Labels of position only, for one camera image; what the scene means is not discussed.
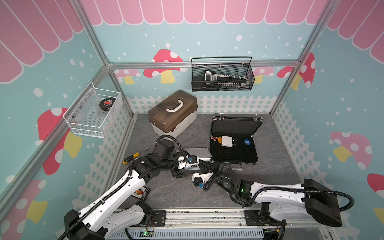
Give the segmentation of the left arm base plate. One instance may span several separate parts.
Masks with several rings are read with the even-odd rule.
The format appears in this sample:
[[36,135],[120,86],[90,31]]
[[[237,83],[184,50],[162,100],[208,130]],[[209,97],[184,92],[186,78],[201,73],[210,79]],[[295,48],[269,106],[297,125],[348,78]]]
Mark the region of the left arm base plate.
[[166,222],[166,211],[153,211],[148,226],[164,227]]

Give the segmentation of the silver aluminium poker case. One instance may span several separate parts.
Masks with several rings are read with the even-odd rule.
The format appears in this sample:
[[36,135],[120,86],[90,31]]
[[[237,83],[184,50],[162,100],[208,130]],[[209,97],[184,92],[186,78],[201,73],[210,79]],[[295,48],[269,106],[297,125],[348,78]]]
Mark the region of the silver aluminium poker case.
[[183,155],[178,158],[179,170],[198,171],[201,162],[214,162],[214,158],[208,148],[187,148],[184,151],[186,152],[187,160],[184,159]]

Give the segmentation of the black poker case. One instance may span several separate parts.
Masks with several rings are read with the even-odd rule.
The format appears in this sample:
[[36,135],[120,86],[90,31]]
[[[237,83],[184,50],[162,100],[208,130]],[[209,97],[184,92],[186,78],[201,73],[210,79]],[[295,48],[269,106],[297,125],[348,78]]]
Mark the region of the black poker case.
[[[251,117],[231,117],[220,114],[214,116],[211,124],[211,136],[233,137],[233,147],[222,147],[218,141],[211,140],[210,152],[214,161],[230,164],[257,164],[259,159],[253,135],[264,123],[264,119],[253,115]],[[249,139],[247,146],[244,139]]]

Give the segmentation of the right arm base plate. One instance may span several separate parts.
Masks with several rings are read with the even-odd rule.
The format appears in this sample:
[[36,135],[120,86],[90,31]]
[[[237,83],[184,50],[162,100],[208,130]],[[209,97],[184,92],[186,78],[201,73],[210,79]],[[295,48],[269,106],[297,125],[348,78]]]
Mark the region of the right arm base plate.
[[282,221],[273,219],[269,212],[262,210],[244,210],[245,221],[250,226],[281,226]]

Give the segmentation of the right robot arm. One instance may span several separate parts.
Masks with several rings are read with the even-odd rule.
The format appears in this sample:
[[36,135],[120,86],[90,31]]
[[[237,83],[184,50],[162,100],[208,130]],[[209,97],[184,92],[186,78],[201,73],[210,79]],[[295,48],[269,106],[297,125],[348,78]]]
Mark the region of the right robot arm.
[[230,199],[244,207],[261,204],[259,219],[265,225],[287,219],[313,219],[330,226],[341,227],[341,212],[355,204],[352,196],[332,191],[312,179],[295,185],[267,185],[243,180],[234,170],[218,163],[201,163],[200,173],[192,175],[196,187],[207,192],[218,184]]

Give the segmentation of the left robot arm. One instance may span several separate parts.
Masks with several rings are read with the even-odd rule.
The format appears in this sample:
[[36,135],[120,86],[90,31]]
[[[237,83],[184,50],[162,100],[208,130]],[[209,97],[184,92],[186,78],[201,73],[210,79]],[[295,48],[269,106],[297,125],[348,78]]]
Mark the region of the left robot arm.
[[109,190],[79,212],[71,210],[65,215],[65,231],[59,239],[105,240],[129,226],[145,226],[153,210],[144,201],[117,214],[115,210],[162,169],[171,170],[174,178],[182,178],[187,165],[197,166],[199,162],[199,157],[184,150],[176,138],[158,137],[151,153],[128,160],[125,174]]

